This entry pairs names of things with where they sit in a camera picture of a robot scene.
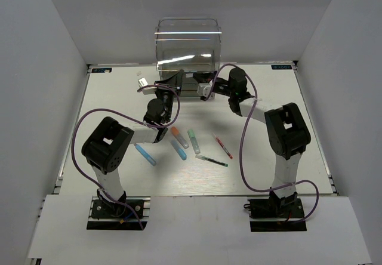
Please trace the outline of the clear acrylic drawer organizer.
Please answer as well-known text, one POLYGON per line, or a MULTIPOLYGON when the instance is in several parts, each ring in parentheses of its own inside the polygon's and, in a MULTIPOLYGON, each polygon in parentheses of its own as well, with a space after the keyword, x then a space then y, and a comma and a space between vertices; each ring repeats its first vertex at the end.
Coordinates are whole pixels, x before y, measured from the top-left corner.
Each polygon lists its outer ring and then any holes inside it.
POLYGON ((208 17, 167 17, 155 30, 156 68, 161 80, 184 70, 182 97, 196 97, 198 83, 186 73, 215 74, 220 67, 221 27, 208 17))

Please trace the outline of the red gel pen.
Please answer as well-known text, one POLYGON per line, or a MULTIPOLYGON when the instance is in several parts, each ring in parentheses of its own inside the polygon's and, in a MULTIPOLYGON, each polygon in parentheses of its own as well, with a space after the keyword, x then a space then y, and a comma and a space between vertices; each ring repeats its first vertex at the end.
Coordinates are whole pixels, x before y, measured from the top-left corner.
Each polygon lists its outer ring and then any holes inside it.
POLYGON ((232 154, 228 151, 226 146, 223 144, 223 142, 214 134, 212 133, 212 136, 214 137, 214 140, 220 145, 220 147, 223 149, 223 151, 226 153, 226 155, 230 158, 233 159, 232 154))

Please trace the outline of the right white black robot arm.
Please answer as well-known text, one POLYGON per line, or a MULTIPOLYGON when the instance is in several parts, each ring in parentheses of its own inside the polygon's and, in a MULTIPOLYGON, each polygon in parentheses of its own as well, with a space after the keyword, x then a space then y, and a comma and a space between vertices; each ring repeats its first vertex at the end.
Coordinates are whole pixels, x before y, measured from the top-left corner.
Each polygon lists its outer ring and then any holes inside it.
POLYGON ((265 124, 269 144, 276 158, 273 183, 267 190, 270 196, 269 208, 274 215, 281 217, 290 211, 291 204, 297 199, 295 185, 298 164, 311 142, 311 135, 297 104, 280 105, 261 101, 256 91, 252 95, 247 90, 248 82, 252 80, 247 73, 240 67, 234 67, 227 80, 215 74, 208 79, 208 88, 198 93, 204 99, 213 93, 227 96, 231 111, 246 118, 239 144, 241 174, 244 173, 242 151, 249 120, 265 124))

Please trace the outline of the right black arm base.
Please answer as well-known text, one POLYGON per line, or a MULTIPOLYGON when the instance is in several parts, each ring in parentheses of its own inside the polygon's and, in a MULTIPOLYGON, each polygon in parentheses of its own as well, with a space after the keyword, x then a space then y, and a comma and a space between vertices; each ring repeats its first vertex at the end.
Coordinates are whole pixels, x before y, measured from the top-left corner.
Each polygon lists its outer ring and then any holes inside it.
POLYGON ((304 208, 300 198, 282 209, 271 205, 270 199, 249 199, 243 205, 249 213, 251 232, 306 232, 304 208))

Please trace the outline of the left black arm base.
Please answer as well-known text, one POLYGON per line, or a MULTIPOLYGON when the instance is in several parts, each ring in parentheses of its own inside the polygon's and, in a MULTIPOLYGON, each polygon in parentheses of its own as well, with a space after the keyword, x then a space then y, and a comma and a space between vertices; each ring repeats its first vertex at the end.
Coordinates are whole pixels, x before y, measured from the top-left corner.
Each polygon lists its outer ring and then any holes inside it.
POLYGON ((87 230, 140 231, 149 221, 150 197, 126 197, 126 206, 104 200, 99 193, 92 197, 88 214, 87 230))

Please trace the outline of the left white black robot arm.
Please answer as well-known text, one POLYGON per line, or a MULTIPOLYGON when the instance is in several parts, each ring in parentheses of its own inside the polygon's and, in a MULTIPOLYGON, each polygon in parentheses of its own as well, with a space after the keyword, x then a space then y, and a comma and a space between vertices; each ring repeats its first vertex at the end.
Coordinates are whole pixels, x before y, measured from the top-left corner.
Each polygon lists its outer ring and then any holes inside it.
POLYGON ((158 143, 174 122, 172 107, 179 100, 184 71, 179 70, 165 80, 149 85, 143 78, 138 80, 138 92, 156 97, 148 102, 142 121, 130 119, 125 127, 107 116, 87 138, 81 153, 96 174, 98 196, 106 203, 106 210, 114 217, 126 210, 126 193, 122 188, 118 168, 131 144, 158 143))

